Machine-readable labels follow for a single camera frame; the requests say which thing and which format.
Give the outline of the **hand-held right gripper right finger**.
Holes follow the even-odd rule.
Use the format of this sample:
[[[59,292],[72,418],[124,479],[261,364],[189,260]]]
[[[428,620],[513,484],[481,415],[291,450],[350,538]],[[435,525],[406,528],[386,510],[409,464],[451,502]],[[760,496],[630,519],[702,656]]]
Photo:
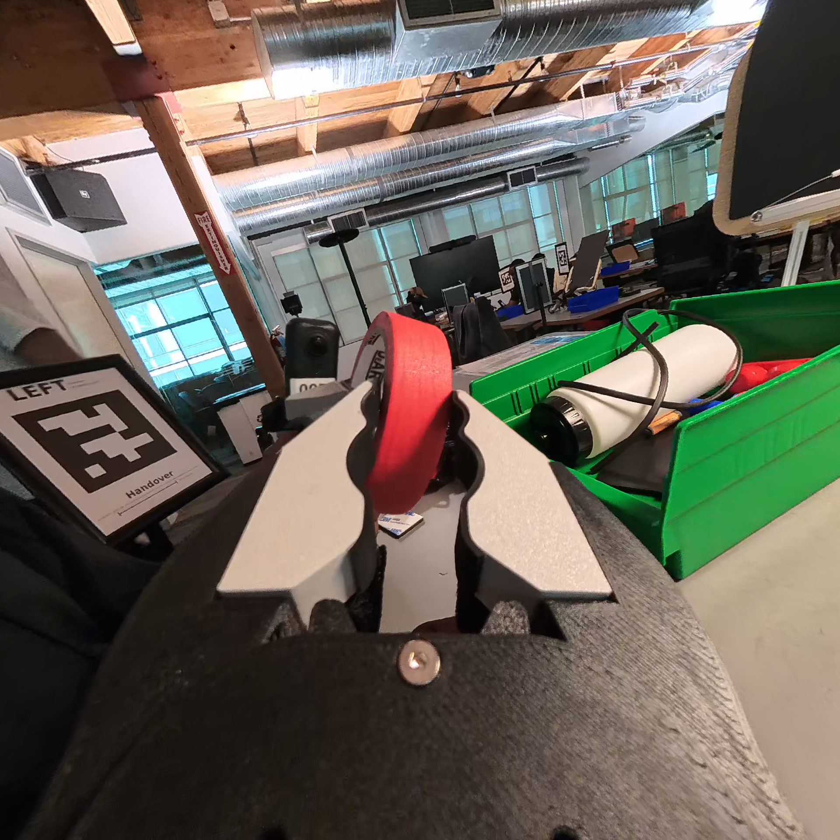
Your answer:
[[[458,441],[475,476],[462,479],[459,531],[476,564],[470,593],[488,611],[519,602],[608,600],[613,588],[574,514],[550,459],[475,398],[453,393]]]

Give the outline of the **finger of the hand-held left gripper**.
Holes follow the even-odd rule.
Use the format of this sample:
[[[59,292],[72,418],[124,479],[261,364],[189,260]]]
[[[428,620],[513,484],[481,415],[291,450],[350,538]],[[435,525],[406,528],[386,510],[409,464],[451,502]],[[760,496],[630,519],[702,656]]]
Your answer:
[[[346,385],[313,385],[289,395],[283,404],[284,428],[304,428],[329,411],[350,392]]]

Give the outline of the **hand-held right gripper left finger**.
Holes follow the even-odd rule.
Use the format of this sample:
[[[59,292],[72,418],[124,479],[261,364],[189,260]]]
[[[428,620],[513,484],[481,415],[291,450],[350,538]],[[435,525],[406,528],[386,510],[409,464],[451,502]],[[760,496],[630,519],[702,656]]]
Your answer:
[[[373,508],[380,398],[363,381],[285,444],[217,583],[223,597],[290,598],[299,614],[347,602],[375,577]]]

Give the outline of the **red tape roll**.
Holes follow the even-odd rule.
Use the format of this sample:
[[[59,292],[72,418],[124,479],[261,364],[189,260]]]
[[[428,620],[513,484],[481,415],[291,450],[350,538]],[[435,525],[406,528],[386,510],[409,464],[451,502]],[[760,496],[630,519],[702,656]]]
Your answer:
[[[374,465],[365,488],[373,510],[402,515],[437,476],[451,406],[452,360],[438,327],[382,311],[364,336],[352,385],[380,397]]]

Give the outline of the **white cabinet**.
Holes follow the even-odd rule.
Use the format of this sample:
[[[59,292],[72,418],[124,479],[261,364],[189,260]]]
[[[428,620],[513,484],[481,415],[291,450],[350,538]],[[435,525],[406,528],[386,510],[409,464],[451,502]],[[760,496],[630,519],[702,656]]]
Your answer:
[[[256,428],[261,425],[263,407],[271,401],[266,385],[258,384],[222,396],[212,404],[244,466],[261,460],[263,456]]]

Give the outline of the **black floor lamp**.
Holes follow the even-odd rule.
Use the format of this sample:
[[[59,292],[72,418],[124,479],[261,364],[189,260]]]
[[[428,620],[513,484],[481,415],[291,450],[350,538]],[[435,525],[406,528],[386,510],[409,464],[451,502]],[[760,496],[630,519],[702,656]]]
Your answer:
[[[364,319],[364,324],[367,328],[369,328],[371,326],[371,317],[364,302],[364,297],[362,295],[361,288],[355,275],[354,268],[351,265],[350,256],[347,249],[347,244],[357,239],[359,234],[360,230],[358,228],[347,228],[332,231],[331,233],[325,235],[322,239],[320,239],[319,245],[320,247],[325,249],[339,249],[344,263],[344,267],[347,270],[350,278],[354,295],[359,304],[362,317]]]

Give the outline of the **white bottle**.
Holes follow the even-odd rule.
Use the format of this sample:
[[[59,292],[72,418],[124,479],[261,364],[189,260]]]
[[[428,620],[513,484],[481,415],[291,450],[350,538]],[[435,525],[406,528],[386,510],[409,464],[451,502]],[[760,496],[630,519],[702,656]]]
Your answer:
[[[544,452],[577,466],[630,438],[665,403],[688,403],[716,390],[734,371],[738,345],[707,324],[690,324],[576,381],[558,386],[530,412]]]

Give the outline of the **framed marker sign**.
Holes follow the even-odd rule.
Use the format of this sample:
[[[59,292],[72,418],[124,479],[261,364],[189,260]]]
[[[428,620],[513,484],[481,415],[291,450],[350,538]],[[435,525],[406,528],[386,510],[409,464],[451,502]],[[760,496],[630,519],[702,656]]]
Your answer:
[[[229,476],[118,354],[3,371],[1,452],[50,513],[110,546]]]

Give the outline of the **background desk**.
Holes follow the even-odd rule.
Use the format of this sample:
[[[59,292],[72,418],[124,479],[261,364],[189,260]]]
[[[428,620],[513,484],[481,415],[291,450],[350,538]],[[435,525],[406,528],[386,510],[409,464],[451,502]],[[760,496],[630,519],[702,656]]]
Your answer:
[[[590,311],[568,311],[566,309],[548,313],[545,320],[537,312],[523,314],[500,323],[507,333],[520,333],[531,329],[536,333],[556,332],[573,329],[592,320],[604,320],[614,313],[623,312],[628,308],[640,308],[642,304],[655,301],[665,294],[662,287],[651,287],[632,296],[619,297],[614,303]]]

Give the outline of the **grey monitor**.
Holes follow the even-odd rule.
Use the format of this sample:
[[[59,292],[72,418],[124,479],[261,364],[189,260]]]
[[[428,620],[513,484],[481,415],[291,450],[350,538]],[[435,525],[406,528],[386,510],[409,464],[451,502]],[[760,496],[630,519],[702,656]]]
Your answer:
[[[524,314],[545,312],[553,303],[553,281],[543,255],[513,267]]]

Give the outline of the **green plastic bin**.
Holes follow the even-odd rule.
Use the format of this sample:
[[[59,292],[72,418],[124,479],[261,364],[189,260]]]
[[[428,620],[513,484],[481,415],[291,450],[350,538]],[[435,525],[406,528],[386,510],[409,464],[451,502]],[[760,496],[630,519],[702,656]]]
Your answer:
[[[839,284],[677,301],[729,329],[747,363],[805,360],[675,428],[661,498],[582,485],[681,581],[831,484],[839,474]]]

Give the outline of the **easel board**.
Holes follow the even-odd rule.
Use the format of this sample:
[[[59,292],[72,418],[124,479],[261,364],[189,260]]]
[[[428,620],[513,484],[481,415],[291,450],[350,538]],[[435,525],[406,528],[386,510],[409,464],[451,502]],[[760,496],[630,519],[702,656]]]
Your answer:
[[[781,285],[793,286],[811,228],[838,221],[838,1],[768,2],[731,80],[716,227],[791,234]]]

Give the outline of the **red post sign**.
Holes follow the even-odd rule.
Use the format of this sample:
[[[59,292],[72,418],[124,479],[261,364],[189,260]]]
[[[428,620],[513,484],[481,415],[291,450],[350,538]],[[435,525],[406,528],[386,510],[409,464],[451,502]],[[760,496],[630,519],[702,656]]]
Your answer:
[[[219,236],[213,216],[210,212],[205,211],[204,213],[195,213],[193,217],[196,221],[196,225],[200,228],[205,237],[207,245],[215,258],[219,270],[226,276],[230,276],[233,270],[233,264],[231,262],[230,254],[228,253],[228,247]]]

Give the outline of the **wooden post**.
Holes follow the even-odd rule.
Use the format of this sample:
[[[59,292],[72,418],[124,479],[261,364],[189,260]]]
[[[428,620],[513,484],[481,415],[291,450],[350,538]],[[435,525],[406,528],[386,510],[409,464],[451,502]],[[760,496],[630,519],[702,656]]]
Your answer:
[[[217,220],[203,186],[197,178],[182,136],[176,127],[166,101],[161,95],[155,95],[134,100],[133,106],[161,159],[166,174],[170,178],[197,242],[242,333],[258,373],[262,376],[269,394],[275,398],[282,397],[285,390],[285,378],[277,353],[270,343],[266,326],[251,295],[245,275],[238,265],[222,226]],[[205,211],[210,212],[213,216],[219,236],[228,247],[228,253],[233,264],[230,276],[226,276],[219,270],[203,233],[196,225],[193,215]]]

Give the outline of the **black wall speaker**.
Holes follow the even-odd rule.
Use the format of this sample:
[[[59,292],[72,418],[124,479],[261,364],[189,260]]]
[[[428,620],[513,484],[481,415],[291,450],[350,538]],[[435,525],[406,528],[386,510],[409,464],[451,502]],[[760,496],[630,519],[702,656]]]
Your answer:
[[[104,176],[50,169],[29,177],[49,215],[58,223],[90,233],[128,223]]]

